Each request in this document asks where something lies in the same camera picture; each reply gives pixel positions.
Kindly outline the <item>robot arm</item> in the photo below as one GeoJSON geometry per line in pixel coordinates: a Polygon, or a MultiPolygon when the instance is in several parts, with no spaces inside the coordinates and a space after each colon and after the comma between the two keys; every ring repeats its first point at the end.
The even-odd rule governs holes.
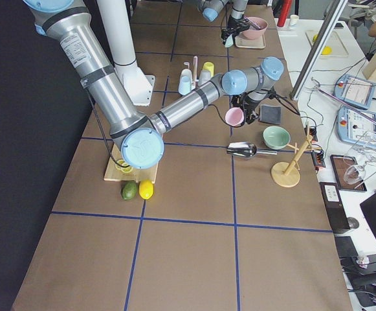
{"type": "Polygon", "coordinates": [[[217,74],[169,106],[146,115],[138,107],[150,103],[155,79],[137,64],[125,2],[98,2],[111,56],[96,38],[83,1],[28,1],[27,6],[35,17],[37,32],[60,43],[82,87],[100,106],[125,162],[139,169],[160,161],[164,133],[223,95],[249,94],[255,101],[265,99],[284,70],[279,59],[268,57],[257,67],[217,74]]]}
{"type": "MultiPolygon", "coordinates": [[[[196,7],[209,22],[213,22],[228,3],[228,1],[224,0],[192,0],[182,2],[196,7]]],[[[230,2],[232,4],[232,11],[228,19],[227,27],[221,30],[221,39],[226,46],[231,46],[231,41],[233,41],[236,36],[250,28],[250,23],[244,15],[248,1],[233,0],[230,2]]]]}

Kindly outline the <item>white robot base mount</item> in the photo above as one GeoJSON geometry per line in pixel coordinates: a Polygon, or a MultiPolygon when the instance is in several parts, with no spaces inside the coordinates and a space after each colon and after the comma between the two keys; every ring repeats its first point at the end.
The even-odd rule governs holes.
{"type": "Polygon", "coordinates": [[[134,105],[149,106],[155,77],[138,66],[126,3],[100,0],[97,4],[119,80],[134,105]]]}

